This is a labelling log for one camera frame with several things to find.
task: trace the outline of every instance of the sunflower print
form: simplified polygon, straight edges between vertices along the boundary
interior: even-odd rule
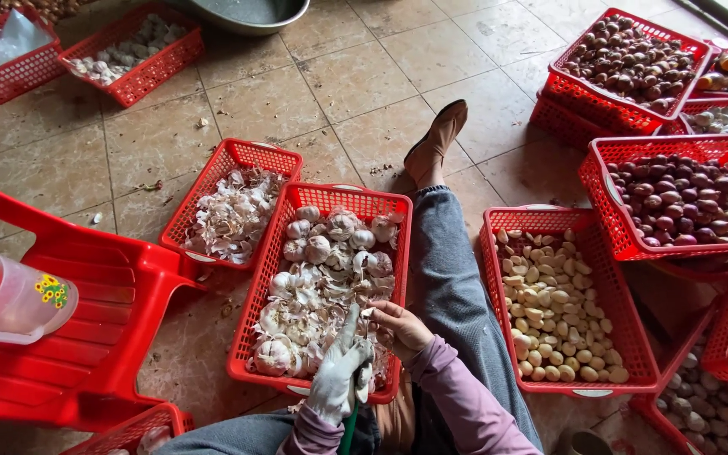
[[[64,308],[69,298],[66,294],[67,285],[50,274],[42,274],[41,278],[42,280],[35,284],[35,290],[41,294],[41,301],[54,305],[55,309]]]

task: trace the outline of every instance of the metal basin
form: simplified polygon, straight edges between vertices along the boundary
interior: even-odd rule
[[[310,0],[189,0],[199,16],[212,24],[244,36],[279,32],[299,19]]]

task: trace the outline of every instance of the gray pants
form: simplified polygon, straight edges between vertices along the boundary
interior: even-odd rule
[[[541,450],[490,299],[471,251],[462,208],[446,186],[418,191],[409,263],[415,285],[412,308],[460,352],[466,367],[511,412],[521,432]],[[434,399],[414,385],[417,425],[414,453],[457,453]],[[214,423],[173,439],[155,455],[273,455],[288,436],[294,415],[284,410]],[[370,455],[380,442],[369,407],[361,407],[350,452]]]

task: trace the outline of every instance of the long sleeve shirt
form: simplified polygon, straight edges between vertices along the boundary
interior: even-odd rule
[[[541,455],[521,433],[513,416],[457,358],[457,350],[435,335],[423,351],[404,363],[412,380],[434,398],[462,454]],[[294,430],[278,455],[336,452],[345,429],[319,419],[303,406]]]

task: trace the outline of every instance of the white glove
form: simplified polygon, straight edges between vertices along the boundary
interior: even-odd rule
[[[334,427],[353,413],[353,400],[367,402],[375,348],[369,340],[354,338],[358,320],[359,305],[351,304],[345,325],[314,376],[306,402],[319,418]]]

